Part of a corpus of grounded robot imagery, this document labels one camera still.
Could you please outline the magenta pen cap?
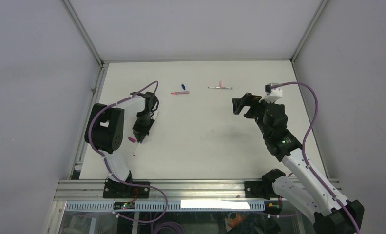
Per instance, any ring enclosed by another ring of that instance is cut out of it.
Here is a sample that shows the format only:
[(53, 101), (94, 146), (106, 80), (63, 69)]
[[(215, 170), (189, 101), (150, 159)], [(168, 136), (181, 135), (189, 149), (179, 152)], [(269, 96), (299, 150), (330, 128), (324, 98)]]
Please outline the magenta pen cap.
[(132, 138), (132, 137), (128, 137), (128, 140), (131, 141), (132, 143), (136, 142), (136, 140), (134, 138)]

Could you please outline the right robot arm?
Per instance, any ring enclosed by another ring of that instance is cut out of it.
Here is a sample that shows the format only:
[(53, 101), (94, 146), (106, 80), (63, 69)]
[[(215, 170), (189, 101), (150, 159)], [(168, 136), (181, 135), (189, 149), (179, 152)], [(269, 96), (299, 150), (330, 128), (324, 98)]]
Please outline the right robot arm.
[(261, 187), (255, 196), (270, 199), (282, 197), (289, 201), (313, 224), (317, 234), (358, 234), (364, 216), (360, 201), (350, 201), (323, 175), (316, 172), (311, 160), (304, 155), (303, 145), (287, 129), (288, 116), (283, 104), (268, 102), (262, 96), (245, 93), (232, 99), (233, 113), (253, 119), (260, 129), (269, 153), (287, 167), (303, 185), (293, 185), (279, 169), (261, 177)]

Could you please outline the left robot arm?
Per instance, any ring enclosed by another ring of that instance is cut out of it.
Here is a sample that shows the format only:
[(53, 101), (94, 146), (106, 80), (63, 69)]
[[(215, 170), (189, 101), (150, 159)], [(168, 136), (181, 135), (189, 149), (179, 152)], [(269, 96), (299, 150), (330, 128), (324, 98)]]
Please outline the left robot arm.
[(133, 183), (132, 173), (118, 151), (125, 138), (125, 120), (136, 117), (132, 131), (135, 141), (142, 143), (154, 124), (153, 115), (158, 106), (159, 100), (152, 92), (132, 92), (129, 100), (92, 106), (84, 140), (101, 155), (107, 167), (109, 174), (104, 183), (105, 197), (127, 198), (138, 192), (138, 188), (148, 188), (148, 182)]

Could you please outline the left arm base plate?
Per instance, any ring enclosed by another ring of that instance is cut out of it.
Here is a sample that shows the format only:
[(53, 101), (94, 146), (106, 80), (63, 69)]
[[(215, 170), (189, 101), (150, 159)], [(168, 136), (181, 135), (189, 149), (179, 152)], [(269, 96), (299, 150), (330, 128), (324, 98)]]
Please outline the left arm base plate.
[(136, 182), (135, 184), (138, 186), (125, 185), (108, 179), (104, 183), (102, 197), (104, 199), (133, 199), (134, 197), (141, 199), (149, 198), (150, 188), (145, 186), (150, 186), (150, 183), (147, 181), (141, 181)]

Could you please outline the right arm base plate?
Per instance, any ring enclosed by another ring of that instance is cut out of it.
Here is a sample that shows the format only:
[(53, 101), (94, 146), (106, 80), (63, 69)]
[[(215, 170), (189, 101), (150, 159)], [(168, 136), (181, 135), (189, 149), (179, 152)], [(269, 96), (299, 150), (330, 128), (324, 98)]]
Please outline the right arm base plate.
[(262, 198), (270, 200), (271, 198), (279, 198), (273, 190), (273, 183), (277, 180), (261, 180), (261, 181), (245, 181), (244, 191), (246, 198)]

